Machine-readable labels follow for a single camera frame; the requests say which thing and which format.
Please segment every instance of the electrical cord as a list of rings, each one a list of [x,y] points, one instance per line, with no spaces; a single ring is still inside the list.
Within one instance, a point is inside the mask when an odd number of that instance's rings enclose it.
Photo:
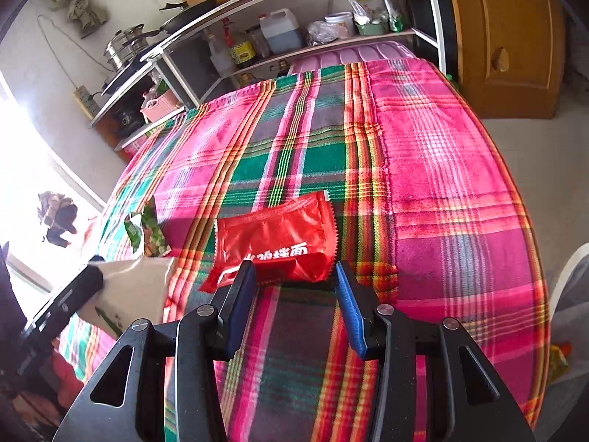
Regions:
[[[68,40],[70,40],[73,44],[75,44],[75,46],[77,46],[79,49],[81,49],[83,51],[83,53],[89,57],[92,61],[94,61],[94,63],[98,64],[99,66],[101,66],[102,68],[104,68],[107,71],[110,71],[111,73],[114,73],[114,71],[107,67],[104,66],[100,61],[98,61],[95,57],[93,57],[90,53],[88,53],[84,48],[82,48],[78,42],[76,42],[75,40],[73,40],[72,37],[70,37],[70,35],[68,35],[66,32],[64,32],[59,26],[55,25],[55,21],[53,21],[51,18],[49,18],[48,16],[44,15],[44,14],[39,14],[37,15],[37,26],[39,27],[39,30],[41,32],[41,34],[43,35],[43,38],[45,39],[45,43],[47,43],[47,46],[49,47],[49,49],[51,50],[51,53],[53,53],[53,56],[55,57],[55,60],[57,61],[57,63],[60,65],[60,68],[62,69],[62,71],[64,72],[64,74],[68,77],[68,79],[70,80],[70,83],[72,83],[74,89],[78,88],[78,85],[76,85],[74,83],[74,80],[72,79],[72,77],[70,76],[70,74],[67,72],[67,70],[65,69],[64,65],[61,63],[59,57],[57,56],[57,54],[55,53],[55,50],[53,49],[53,47],[51,46],[51,43],[49,42],[49,39],[47,38],[47,35],[45,33],[45,29],[43,28],[43,26],[40,23],[40,19],[43,18],[45,20],[48,20],[51,25],[53,26],[53,28],[55,28],[58,32],[60,32],[62,35],[64,35],[64,37],[66,37]]]

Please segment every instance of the plastic bag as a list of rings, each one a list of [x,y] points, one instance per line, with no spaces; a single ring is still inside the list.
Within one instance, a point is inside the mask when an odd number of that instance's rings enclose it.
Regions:
[[[352,5],[354,21],[358,25],[385,23],[389,14],[383,0],[348,0]]]
[[[385,3],[385,7],[387,8],[387,13],[389,14],[389,27],[391,27],[391,31],[393,33],[399,33],[403,31],[405,24],[403,23],[403,16],[400,14],[399,10],[393,6],[393,2],[391,0],[383,0]]]
[[[540,417],[534,430],[538,442],[546,442],[562,425],[589,382],[589,255],[576,264],[568,277],[550,324],[551,344],[569,346],[568,370],[546,388]]]
[[[132,259],[142,256],[165,256],[172,251],[166,237],[164,237],[164,233],[157,224],[157,210],[155,209],[155,198],[153,196],[151,196],[140,213],[129,213],[125,217],[123,224],[131,240]]]
[[[214,266],[200,290],[230,285],[244,259],[255,264],[259,284],[321,282],[335,262],[338,236],[327,191],[280,206],[216,220]]]
[[[104,275],[104,289],[78,311],[83,320],[113,339],[118,339],[136,319],[147,318],[154,324],[163,321],[176,258],[144,257],[91,264]]]
[[[338,25],[327,21],[313,21],[307,26],[307,46],[324,45],[337,40],[339,36]]]

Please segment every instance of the white paper bag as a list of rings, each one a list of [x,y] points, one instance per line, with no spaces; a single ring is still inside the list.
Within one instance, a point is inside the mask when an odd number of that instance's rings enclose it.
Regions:
[[[78,315],[117,339],[139,318],[162,322],[174,257],[92,262],[104,274],[104,289],[78,311]]]

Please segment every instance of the wooden cabinet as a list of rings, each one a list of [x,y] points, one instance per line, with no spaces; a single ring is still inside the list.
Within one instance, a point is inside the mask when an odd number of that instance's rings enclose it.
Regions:
[[[558,0],[452,0],[461,92],[479,117],[550,118],[565,52]]]

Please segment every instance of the power strip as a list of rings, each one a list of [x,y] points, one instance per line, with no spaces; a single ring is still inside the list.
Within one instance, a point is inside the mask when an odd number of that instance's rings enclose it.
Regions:
[[[98,111],[100,111],[100,106],[98,106],[98,103],[95,102],[94,97],[85,86],[76,88],[73,96],[88,119],[93,119],[98,114]]]

